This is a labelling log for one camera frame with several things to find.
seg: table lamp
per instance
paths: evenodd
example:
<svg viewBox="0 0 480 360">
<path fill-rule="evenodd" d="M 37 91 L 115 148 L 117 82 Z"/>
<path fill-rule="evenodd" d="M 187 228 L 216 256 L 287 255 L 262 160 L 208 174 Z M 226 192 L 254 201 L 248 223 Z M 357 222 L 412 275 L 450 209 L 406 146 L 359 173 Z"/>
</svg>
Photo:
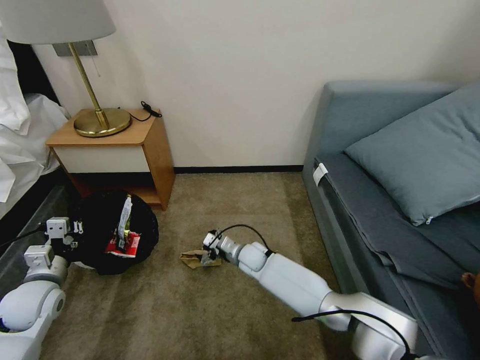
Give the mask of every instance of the table lamp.
<svg viewBox="0 0 480 360">
<path fill-rule="evenodd" d="M 118 133 L 131 124 L 127 111 L 100 107 L 73 45 L 115 32 L 102 0 L 0 0 L 0 22 L 6 37 L 16 43 L 68 43 L 94 106 L 94 110 L 75 120 L 77 133 L 96 138 Z"/>
</svg>

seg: wall plate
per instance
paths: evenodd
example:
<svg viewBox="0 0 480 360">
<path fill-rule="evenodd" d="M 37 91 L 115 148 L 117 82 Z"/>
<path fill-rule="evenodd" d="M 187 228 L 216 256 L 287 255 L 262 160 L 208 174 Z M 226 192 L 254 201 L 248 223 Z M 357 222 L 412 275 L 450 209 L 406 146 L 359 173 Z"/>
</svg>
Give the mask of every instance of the wall plate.
<svg viewBox="0 0 480 360">
<path fill-rule="evenodd" d="M 70 53 L 69 45 L 67 43 L 58 43 L 53 44 L 52 46 L 55 49 L 57 56 L 72 56 L 72 54 Z M 94 42 L 92 40 L 74 42 L 73 46 L 75 46 L 76 52 L 79 56 L 98 55 L 97 49 L 95 48 Z"/>
</svg>

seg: white wall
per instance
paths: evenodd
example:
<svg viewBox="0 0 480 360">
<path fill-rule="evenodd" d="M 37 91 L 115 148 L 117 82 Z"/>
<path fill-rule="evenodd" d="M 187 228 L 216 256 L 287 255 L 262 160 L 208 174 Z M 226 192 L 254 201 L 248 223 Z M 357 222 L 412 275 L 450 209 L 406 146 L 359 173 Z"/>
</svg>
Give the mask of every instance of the white wall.
<svg viewBox="0 0 480 360">
<path fill-rule="evenodd" d="M 176 166 L 298 165 L 331 80 L 470 81 L 476 0 L 106 0 L 83 62 L 100 104 L 160 107 Z M 61 103 L 91 107 L 71 58 L 35 47 Z"/>
</svg>

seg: nightstand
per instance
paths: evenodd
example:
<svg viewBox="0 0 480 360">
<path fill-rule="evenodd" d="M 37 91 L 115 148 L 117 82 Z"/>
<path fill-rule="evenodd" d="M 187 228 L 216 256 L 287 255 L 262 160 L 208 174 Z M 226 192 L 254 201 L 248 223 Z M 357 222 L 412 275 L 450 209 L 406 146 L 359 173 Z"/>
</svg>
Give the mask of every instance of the nightstand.
<svg viewBox="0 0 480 360">
<path fill-rule="evenodd" d="M 46 141 L 80 195 L 125 189 L 166 210 L 175 173 L 163 118 L 133 118 L 130 127 L 115 135 L 84 137 L 73 123 L 85 111 Z M 149 115 L 143 109 L 128 111 L 139 119 Z"/>
</svg>

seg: lamp shade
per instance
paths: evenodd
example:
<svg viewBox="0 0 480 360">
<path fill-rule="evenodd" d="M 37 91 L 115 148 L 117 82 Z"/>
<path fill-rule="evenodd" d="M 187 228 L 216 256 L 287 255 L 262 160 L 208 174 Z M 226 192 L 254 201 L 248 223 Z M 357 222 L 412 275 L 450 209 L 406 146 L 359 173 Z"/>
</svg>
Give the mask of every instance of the lamp shade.
<svg viewBox="0 0 480 360">
<path fill-rule="evenodd" d="M 0 0 L 0 22 L 7 39 L 24 44 L 73 43 L 115 32 L 102 0 Z"/>
</svg>

